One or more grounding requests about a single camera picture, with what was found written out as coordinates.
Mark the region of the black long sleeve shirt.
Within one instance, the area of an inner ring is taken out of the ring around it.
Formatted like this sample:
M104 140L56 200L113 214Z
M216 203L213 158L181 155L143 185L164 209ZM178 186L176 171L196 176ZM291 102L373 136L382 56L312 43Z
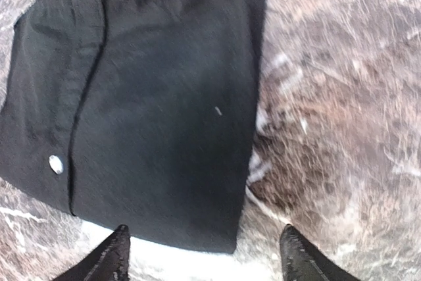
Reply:
M1 177L107 228L232 253L266 0L36 0L14 25Z

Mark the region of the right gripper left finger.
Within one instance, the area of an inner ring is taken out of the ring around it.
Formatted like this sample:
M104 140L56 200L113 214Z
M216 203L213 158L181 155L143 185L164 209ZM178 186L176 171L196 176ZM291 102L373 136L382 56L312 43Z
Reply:
M53 281L127 281L130 231L120 225L91 253Z

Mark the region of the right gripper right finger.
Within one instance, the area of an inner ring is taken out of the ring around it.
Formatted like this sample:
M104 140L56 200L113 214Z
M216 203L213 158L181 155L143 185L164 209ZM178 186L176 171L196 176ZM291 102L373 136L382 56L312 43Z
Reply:
M327 258L296 227L287 224L280 236L283 280L359 281Z

